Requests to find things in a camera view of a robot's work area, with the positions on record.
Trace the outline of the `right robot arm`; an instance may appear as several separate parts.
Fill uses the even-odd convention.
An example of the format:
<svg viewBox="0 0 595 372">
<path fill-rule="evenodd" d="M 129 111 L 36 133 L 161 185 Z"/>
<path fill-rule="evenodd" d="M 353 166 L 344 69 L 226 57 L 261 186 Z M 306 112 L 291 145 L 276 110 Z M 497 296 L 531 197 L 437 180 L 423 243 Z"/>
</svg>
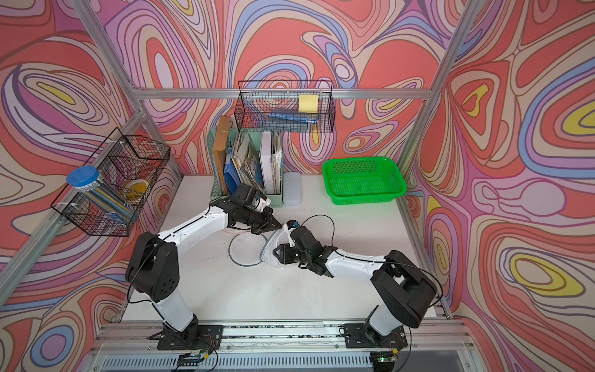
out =
<svg viewBox="0 0 595 372">
<path fill-rule="evenodd" d="M 351 254 L 322 245 L 305 226 L 275 232 L 262 257 L 272 265 L 296 264 L 318 276 L 372 285 L 382 303 L 370 313 L 368 325 L 378 336 L 388 336 L 400 326 L 419 328 L 438 294 L 429 274 L 402 252 L 376 257 Z"/>
</svg>

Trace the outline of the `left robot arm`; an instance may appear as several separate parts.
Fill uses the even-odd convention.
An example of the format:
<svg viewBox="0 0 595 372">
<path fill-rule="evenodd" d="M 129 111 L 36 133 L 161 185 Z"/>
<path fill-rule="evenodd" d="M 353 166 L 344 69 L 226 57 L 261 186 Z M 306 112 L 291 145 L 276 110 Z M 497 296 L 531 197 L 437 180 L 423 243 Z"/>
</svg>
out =
<svg viewBox="0 0 595 372">
<path fill-rule="evenodd" d="M 159 233 L 144 232 L 136 239 L 125 278 L 130 288 L 150 301 L 166 330 L 186 342 L 199 336 L 198 319 L 178 291 L 181 258 L 203 240 L 238 223 L 254 235 L 280 229 L 270 204 L 257 189 L 241 184 L 234 194 L 211 201 L 187 222 Z"/>
</svg>

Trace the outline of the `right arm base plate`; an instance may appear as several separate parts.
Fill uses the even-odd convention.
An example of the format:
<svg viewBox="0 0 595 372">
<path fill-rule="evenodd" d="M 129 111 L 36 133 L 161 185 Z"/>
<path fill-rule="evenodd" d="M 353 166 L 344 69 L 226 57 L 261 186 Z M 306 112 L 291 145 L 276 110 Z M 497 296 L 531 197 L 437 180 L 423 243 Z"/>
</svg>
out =
<svg viewBox="0 0 595 372">
<path fill-rule="evenodd" d="M 407 335 L 402 326 L 383 336 L 368 324 L 347 323 L 339 328 L 339 334 L 344 337 L 348 349 L 402 350 L 408 347 Z"/>
</svg>

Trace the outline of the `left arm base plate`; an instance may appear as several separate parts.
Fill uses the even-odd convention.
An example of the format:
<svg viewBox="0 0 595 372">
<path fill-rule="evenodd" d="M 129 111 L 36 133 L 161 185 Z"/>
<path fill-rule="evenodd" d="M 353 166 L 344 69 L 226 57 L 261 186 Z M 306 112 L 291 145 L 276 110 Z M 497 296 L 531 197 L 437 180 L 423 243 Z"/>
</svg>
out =
<svg viewBox="0 0 595 372">
<path fill-rule="evenodd" d="M 178 332 L 168 325 L 157 338 L 158 350 L 218 350 L 223 339 L 222 325 L 190 325 Z"/>
</svg>

